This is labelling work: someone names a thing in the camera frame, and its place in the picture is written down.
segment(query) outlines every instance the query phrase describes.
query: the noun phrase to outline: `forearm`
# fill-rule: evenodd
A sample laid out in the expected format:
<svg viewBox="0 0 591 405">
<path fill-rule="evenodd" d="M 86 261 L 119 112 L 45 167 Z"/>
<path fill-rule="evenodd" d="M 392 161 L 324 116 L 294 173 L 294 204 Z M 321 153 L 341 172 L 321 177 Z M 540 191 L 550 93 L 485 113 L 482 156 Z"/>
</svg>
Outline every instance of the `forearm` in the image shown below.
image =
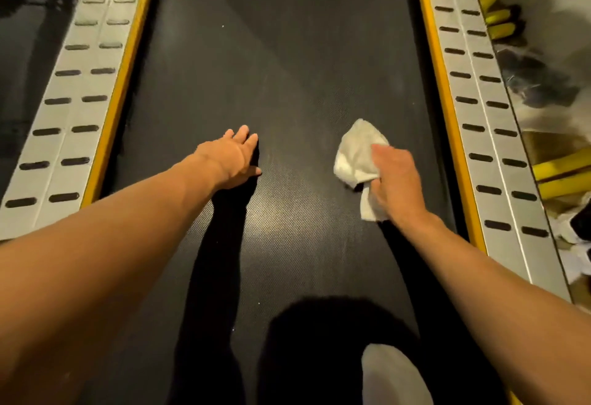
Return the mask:
<svg viewBox="0 0 591 405">
<path fill-rule="evenodd" d="M 486 257 L 433 215 L 402 231 L 524 403 L 589 400 L 591 317 Z"/>
<path fill-rule="evenodd" d="M 181 162 L 0 248 L 4 380 L 121 284 L 164 267 L 215 188 L 207 167 L 191 169 Z"/>
</svg>

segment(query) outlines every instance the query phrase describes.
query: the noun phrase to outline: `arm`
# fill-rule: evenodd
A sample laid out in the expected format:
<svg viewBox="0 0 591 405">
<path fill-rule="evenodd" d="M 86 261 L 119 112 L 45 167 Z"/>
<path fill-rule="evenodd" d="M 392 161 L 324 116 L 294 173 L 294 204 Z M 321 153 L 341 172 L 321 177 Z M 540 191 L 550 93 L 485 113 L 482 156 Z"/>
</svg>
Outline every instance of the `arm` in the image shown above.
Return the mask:
<svg viewBox="0 0 591 405">
<path fill-rule="evenodd" d="M 256 134 L 233 134 L 0 247 L 0 386 L 120 286 L 147 272 L 153 283 L 212 194 L 261 173 Z"/>
<path fill-rule="evenodd" d="M 372 192 L 524 404 L 591 400 L 591 316 L 521 279 L 427 212 L 412 156 L 373 146 Z"/>
</svg>

